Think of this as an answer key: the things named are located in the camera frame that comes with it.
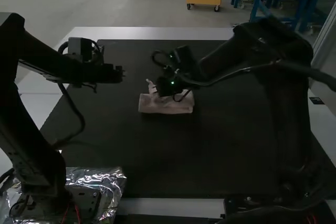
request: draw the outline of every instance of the black table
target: black table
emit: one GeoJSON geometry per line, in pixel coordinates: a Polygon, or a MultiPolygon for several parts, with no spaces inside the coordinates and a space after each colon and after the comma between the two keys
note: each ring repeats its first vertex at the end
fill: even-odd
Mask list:
{"type": "MultiPolygon", "coordinates": [[[[223,198],[276,191],[275,140],[268,103],[252,75],[194,91],[193,114],[138,112],[146,78],[161,70],[154,49],[190,45],[201,58],[223,41],[101,40],[106,63],[122,65],[120,84],[68,91],[87,121],[66,147],[67,166],[121,166],[128,177],[123,197],[223,198]]],[[[41,132],[51,142],[79,126],[61,98],[41,132]]]]}

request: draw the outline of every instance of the white towel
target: white towel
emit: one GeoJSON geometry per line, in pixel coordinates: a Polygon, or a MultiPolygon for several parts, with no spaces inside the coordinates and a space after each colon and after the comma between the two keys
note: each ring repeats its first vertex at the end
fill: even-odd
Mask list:
{"type": "MultiPolygon", "coordinates": [[[[175,102],[173,97],[159,97],[155,85],[148,79],[149,94],[140,94],[139,112],[141,113],[160,113],[160,114],[185,114],[193,113],[195,105],[193,92],[181,101],[175,102]]],[[[176,94],[175,99],[179,100],[187,90],[183,90],[181,94],[176,94]]]]}

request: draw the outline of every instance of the table surface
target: table surface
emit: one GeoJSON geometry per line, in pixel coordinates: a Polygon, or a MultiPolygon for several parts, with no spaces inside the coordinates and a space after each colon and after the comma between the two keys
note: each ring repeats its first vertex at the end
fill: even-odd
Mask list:
{"type": "MultiPolygon", "coordinates": [[[[76,27],[55,47],[58,48],[69,37],[98,39],[162,39],[162,40],[227,40],[233,35],[231,28],[150,28],[150,27],[76,27]]],[[[30,72],[19,85],[21,98],[27,111],[39,128],[53,110],[61,92],[57,85],[42,76],[30,72]]],[[[311,129],[333,164],[336,165],[336,118],[325,105],[309,104],[311,129]]],[[[9,159],[0,152],[0,167],[10,168],[9,159]]],[[[334,201],[329,202],[332,209],[334,201]]],[[[154,214],[169,216],[192,216],[217,218],[223,213],[221,199],[125,199],[120,213],[154,214]]]]}

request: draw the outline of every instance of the red wire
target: red wire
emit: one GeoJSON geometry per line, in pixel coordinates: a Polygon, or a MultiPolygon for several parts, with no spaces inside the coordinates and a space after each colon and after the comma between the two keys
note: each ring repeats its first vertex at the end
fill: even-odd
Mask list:
{"type": "Polygon", "coordinates": [[[311,224],[309,217],[306,217],[308,224],[311,224]]]}
{"type": "Polygon", "coordinates": [[[315,215],[311,215],[311,216],[313,217],[314,224],[317,224],[317,221],[316,221],[315,215]]]}
{"type": "Polygon", "coordinates": [[[75,205],[75,210],[76,210],[76,214],[77,214],[78,224],[80,224],[79,209],[78,209],[77,205],[75,205]]]}
{"type": "Polygon", "coordinates": [[[69,204],[68,204],[67,210],[66,210],[66,211],[65,211],[65,213],[64,213],[64,216],[63,216],[63,219],[62,219],[62,222],[61,222],[61,224],[63,224],[63,223],[64,223],[64,221],[65,221],[65,218],[66,218],[66,216],[67,216],[67,214],[68,214],[68,210],[69,210],[69,204]]]}

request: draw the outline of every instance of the cable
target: cable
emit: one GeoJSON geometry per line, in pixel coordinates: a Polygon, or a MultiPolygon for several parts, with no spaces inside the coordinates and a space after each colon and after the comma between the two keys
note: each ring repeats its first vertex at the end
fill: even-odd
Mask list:
{"type": "Polygon", "coordinates": [[[326,73],[285,60],[278,61],[276,65],[286,70],[300,73],[306,77],[311,77],[316,81],[326,84],[332,91],[336,92],[336,78],[326,73]]]}
{"type": "Polygon", "coordinates": [[[157,61],[156,58],[155,58],[156,55],[165,55],[167,58],[169,58],[169,55],[165,51],[160,51],[160,50],[154,51],[151,55],[151,59],[156,65],[158,65],[161,68],[171,67],[171,66],[168,66],[168,65],[166,65],[162,62],[157,61]]]}
{"type": "Polygon", "coordinates": [[[65,213],[64,213],[64,215],[63,215],[63,218],[62,218],[62,222],[61,222],[61,224],[63,224],[63,223],[64,223],[64,221],[65,221],[65,218],[66,218],[66,216],[67,216],[67,214],[68,214],[69,205],[70,205],[70,203],[68,203],[67,210],[65,211],[65,213]]]}
{"type": "Polygon", "coordinates": [[[69,42],[64,42],[60,47],[58,48],[58,52],[60,54],[63,54],[64,50],[69,46],[69,42]]]}
{"type": "Polygon", "coordinates": [[[314,224],[317,224],[317,220],[316,220],[316,217],[315,215],[311,215],[313,217],[313,220],[314,220],[314,224]]]}
{"type": "Polygon", "coordinates": [[[253,67],[247,67],[247,68],[242,68],[239,70],[236,70],[232,73],[226,74],[224,76],[221,76],[215,80],[209,81],[209,82],[202,82],[202,81],[194,81],[192,79],[189,79],[188,77],[184,76],[183,74],[180,74],[178,71],[176,73],[176,75],[178,77],[180,77],[184,82],[192,84],[192,85],[196,85],[196,86],[202,86],[202,87],[210,87],[220,81],[224,81],[236,76],[240,76],[241,74],[247,74],[247,73],[251,73],[254,71],[258,71],[258,70],[262,70],[265,68],[269,68],[270,66],[275,65],[275,62],[271,62],[271,63],[267,63],[267,64],[262,64],[262,65],[258,65],[258,66],[253,66],[253,67]]]}
{"type": "Polygon", "coordinates": [[[96,63],[97,61],[99,61],[100,59],[102,59],[104,56],[103,54],[101,53],[100,49],[99,49],[99,46],[97,44],[97,42],[95,42],[94,40],[91,39],[91,42],[94,44],[94,46],[96,47],[96,50],[98,52],[98,55],[99,57],[95,60],[95,61],[92,61],[91,63],[96,63]]]}
{"type": "Polygon", "coordinates": [[[11,174],[13,174],[14,172],[14,168],[9,169],[8,171],[6,171],[3,175],[0,176],[0,184],[11,174]]]}
{"type": "Polygon", "coordinates": [[[16,216],[20,216],[20,215],[22,214],[22,212],[25,210],[25,208],[26,208],[26,206],[27,206],[27,204],[28,204],[28,200],[29,200],[29,196],[27,195],[25,199],[20,200],[20,201],[18,201],[17,203],[14,203],[14,204],[12,205],[12,207],[10,208],[10,210],[9,210],[9,216],[10,216],[11,218],[15,218],[16,216]],[[12,210],[13,210],[13,208],[14,208],[15,206],[21,204],[21,203],[23,203],[23,205],[20,206],[20,208],[18,209],[17,213],[16,213],[15,215],[12,215],[12,210]]]}
{"type": "Polygon", "coordinates": [[[84,116],[80,113],[80,111],[76,107],[76,105],[73,102],[73,100],[71,99],[71,96],[69,95],[67,89],[64,87],[64,85],[62,83],[57,83],[57,84],[58,84],[58,87],[60,88],[62,94],[64,95],[66,101],[68,102],[70,108],[72,109],[72,111],[74,112],[74,114],[78,117],[78,119],[80,121],[80,128],[76,132],[71,133],[70,135],[68,135],[67,137],[63,138],[62,140],[58,140],[56,143],[54,143],[53,147],[55,149],[59,149],[60,147],[64,146],[67,142],[69,142],[72,138],[74,138],[75,136],[77,136],[80,133],[82,133],[84,131],[84,129],[85,129],[85,126],[86,126],[86,122],[85,122],[84,116]]]}
{"type": "Polygon", "coordinates": [[[97,94],[97,84],[88,85],[88,84],[84,84],[84,83],[82,83],[82,86],[91,88],[91,89],[93,90],[93,92],[94,92],[95,94],[97,94]]]}
{"type": "Polygon", "coordinates": [[[77,219],[78,219],[78,224],[80,224],[80,214],[79,214],[79,209],[78,206],[74,203],[76,214],[77,214],[77,219]]]}
{"type": "Polygon", "coordinates": [[[0,188],[0,197],[3,196],[4,192],[7,191],[13,185],[13,179],[15,178],[14,173],[11,173],[7,179],[4,181],[0,188]]]}
{"type": "Polygon", "coordinates": [[[306,216],[306,220],[307,220],[308,224],[311,224],[310,219],[309,219],[308,216],[306,216]]]}
{"type": "Polygon", "coordinates": [[[190,89],[187,91],[187,92],[185,92],[185,94],[179,99],[179,100],[176,100],[175,99],[175,96],[177,95],[177,94],[175,94],[175,95],[173,95],[173,100],[174,100],[174,102],[182,102],[182,100],[190,93],[190,89]]]}

